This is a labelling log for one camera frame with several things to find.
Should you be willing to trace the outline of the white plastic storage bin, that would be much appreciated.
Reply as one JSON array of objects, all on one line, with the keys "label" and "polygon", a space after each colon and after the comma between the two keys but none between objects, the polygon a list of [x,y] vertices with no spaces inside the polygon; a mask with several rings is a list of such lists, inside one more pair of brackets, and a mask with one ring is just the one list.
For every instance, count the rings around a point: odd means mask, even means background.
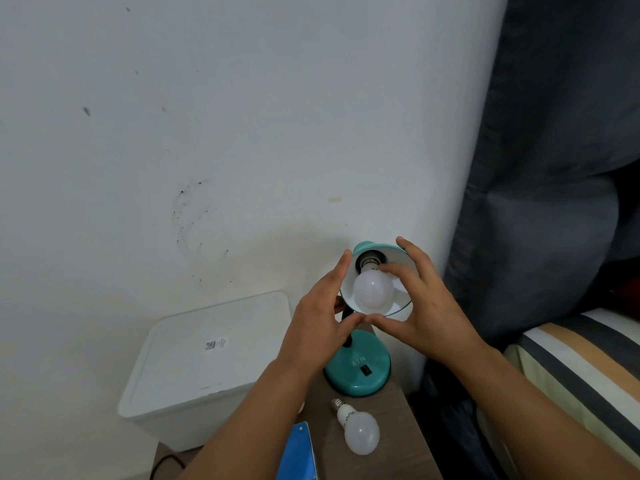
[{"label": "white plastic storage bin", "polygon": [[276,359],[290,322],[279,291],[160,320],[136,359],[119,416],[173,451],[204,445]]}]

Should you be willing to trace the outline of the bed with striped sheet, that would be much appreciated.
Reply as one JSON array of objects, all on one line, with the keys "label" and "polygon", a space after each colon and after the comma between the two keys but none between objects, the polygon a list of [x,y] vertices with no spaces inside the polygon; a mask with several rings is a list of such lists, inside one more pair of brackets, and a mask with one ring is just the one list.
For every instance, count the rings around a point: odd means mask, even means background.
[{"label": "bed with striped sheet", "polygon": [[[597,309],[526,331],[500,354],[640,470],[640,323]],[[481,432],[508,480],[525,480],[497,428],[477,407]]]}]

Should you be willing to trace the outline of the person's right forearm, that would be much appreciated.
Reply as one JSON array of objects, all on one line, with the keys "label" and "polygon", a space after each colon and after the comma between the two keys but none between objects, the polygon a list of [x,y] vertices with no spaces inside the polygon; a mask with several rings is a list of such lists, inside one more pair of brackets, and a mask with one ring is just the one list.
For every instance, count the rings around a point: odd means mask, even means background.
[{"label": "person's right forearm", "polygon": [[640,480],[498,350],[473,342],[442,359],[497,428],[525,480]]}]

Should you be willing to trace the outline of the person's left forearm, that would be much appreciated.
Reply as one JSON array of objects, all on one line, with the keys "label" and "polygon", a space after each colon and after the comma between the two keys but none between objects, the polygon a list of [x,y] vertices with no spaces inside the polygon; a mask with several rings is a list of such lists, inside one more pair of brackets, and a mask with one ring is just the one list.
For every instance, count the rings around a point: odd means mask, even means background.
[{"label": "person's left forearm", "polygon": [[315,370],[271,362],[177,480],[275,480]]}]

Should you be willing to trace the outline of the blue cardboard box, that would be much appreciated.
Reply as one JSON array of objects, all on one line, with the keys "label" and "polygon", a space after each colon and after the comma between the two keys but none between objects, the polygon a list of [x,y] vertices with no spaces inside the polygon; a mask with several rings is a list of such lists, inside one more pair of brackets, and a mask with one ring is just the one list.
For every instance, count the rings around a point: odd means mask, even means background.
[{"label": "blue cardboard box", "polygon": [[318,480],[316,458],[306,421],[293,425],[276,480]]}]

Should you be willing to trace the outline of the person's right hand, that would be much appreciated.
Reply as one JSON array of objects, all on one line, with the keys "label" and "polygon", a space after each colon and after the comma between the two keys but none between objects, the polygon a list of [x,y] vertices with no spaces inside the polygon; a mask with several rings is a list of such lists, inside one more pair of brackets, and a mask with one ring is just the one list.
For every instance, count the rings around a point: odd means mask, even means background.
[{"label": "person's right hand", "polygon": [[[396,264],[389,262],[381,268],[396,276]],[[405,321],[412,325],[412,340],[404,344],[455,374],[471,370],[471,363],[480,367],[500,356],[480,338],[446,287],[440,295],[409,296],[413,307]]]}]

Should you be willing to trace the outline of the teal desk lamp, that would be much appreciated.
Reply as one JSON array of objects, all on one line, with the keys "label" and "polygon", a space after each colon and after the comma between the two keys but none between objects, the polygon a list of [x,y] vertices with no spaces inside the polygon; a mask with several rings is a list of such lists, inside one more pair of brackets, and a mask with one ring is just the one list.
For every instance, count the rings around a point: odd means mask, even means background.
[{"label": "teal desk lamp", "polygon": [[[375,257],[380,261],[380,265],[389,262],[408,265],[415,271],[411,258],[404,250],[394,244],[364,241],[354,247],[352,256],[339,291],[346,306],[344,312],[395,317],[409,309],[412,304],[409,293],[400,279],[390,273],[388,274],[393,281],[395,294],[393,304],[386,313],[368,313],[358,306],[353,296],[353,284],[364,258]],[[391,359],[386,345],[374,332],[361,329],[352,332],[350,343],[341,346],[324,368],[324,375],[332,388],[349,397],[366,397],[377,393],[388,381],[390,372]]]}]

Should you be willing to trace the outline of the white light bulb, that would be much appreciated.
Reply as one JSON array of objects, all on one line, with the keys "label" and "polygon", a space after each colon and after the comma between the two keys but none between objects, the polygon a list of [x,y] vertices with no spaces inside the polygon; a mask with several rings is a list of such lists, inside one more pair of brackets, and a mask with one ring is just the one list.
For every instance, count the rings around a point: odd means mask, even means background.
[{"label": "white light bulb", "polygon": [[343,428],[348,448],[359,456],[371,454],[380,440],[380,428],[376,419],[370,413],[357,411],[338,398],[331,401],[331,407]]},{"label": "white light bulb", "polygon": [[380,270],[380,261],[367,257],[353,284],[353,296],[358,306],[368,313],[386,313],[394,300],[394,284],[389,274]]}]

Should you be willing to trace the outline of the dark grey curtain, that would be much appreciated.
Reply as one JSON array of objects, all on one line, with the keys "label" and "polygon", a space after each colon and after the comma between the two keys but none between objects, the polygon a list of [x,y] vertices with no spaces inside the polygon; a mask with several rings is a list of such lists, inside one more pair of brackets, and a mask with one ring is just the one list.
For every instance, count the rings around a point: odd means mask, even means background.
[{"label": "dark grey curtain", "polygon": [[504,348],[640,271],[640,0],[508,0],[444,281]]}]

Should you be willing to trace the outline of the person's left hand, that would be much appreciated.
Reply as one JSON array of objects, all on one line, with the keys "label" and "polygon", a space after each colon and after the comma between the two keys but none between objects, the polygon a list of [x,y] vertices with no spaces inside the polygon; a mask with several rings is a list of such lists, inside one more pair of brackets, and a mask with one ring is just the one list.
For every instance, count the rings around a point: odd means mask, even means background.
[{"label": "person's left hand", "polygon": [[308,383],[336,354],[339,343],[336,300],[352,259],[345,250],[335,267],[300,299],[277,362]]}]

